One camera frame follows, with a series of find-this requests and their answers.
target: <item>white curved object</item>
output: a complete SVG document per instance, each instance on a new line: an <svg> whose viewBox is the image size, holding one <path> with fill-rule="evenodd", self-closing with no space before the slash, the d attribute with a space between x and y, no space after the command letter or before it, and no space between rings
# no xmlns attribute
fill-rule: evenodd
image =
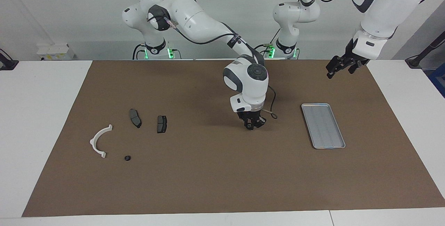
<svg viewBox="0 0 445 226"><path fill-rule="evenodd" d="M94 149L95 152L99 153L102 158L105 158L105 156L107 155L107 153L100 151L97 149L96 147L96 143L97 143L97 139L99 139L100 136L102 136L105 132L111 131L113 129L113 125L109 125L107 128L103 128L101 129L90 141L89 144L91 144L92 148Z"/></svg>

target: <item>brown table mat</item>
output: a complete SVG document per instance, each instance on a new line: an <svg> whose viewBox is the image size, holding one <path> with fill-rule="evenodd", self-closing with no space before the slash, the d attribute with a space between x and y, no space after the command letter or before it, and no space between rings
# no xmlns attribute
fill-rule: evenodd
<svg viewBox="0 0 445 226"><path fill-rule="evenodd" d="M247 131L230 108L228 63L93 62L23 216L445 207L366 67L328 80L327 61L268 61L279 118L264 113ZM319 102L346 148L312 147L300 105ZM110 123L102 159L89 140Z"/></svg>

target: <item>green indicator light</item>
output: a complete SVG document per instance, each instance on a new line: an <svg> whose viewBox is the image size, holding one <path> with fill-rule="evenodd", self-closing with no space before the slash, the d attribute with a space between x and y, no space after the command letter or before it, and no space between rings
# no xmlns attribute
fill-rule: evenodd
<svg viewBox="0 0 445 226"><path fill-rule="evenodd" d="M167 52L170 59L175 58L175 53L170 48L167 48Z"/></svg>
<svg viewBox="0 0 445 226"><path fill-rule="evenodd" d="M273 46L269 46L269 53L267 55L268 58L274 58L275 56L275 48Z"/></svg>

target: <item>black pole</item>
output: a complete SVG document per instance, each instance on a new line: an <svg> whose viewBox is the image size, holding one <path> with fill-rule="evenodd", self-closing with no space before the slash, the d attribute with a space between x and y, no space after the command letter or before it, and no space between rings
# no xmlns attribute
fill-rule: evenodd
<svg viewBox="0 0 445 226"><path fill-rule="evenodd" d="M3 67L0 67L0 71L12 71L19 63L17 60L7 59L2 53L0 53L0 62L4 64Z"/></svg>
<svg viewBox="0 0 445 226"><path fill-rule="evenodd" d="M422 61L422 59L424 57L426 57L426 55L429 54L429 52L433 51L434 49L436 49L441 43L442 41L445 40L445 31L442 32L442 34L440 34L435 40L434 42L432 42L428 47L426 47L426 49L424 49L422 51L422 53L420 53L416 58L414 59L407 59L405 60L406 63L408 64L408 66L410 66L410 68L412 69L416 69L419 66L420 61Z"/></svg>

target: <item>silver tray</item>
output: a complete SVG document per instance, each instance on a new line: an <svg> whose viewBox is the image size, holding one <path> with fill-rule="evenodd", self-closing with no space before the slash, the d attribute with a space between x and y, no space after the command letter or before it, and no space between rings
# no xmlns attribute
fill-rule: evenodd
<svg viewBox="0 0 445 226"><path fill-rule="evenodd" d="M343 136L329 104L302 104L310 140L314 148L344 148Z"/></svg>

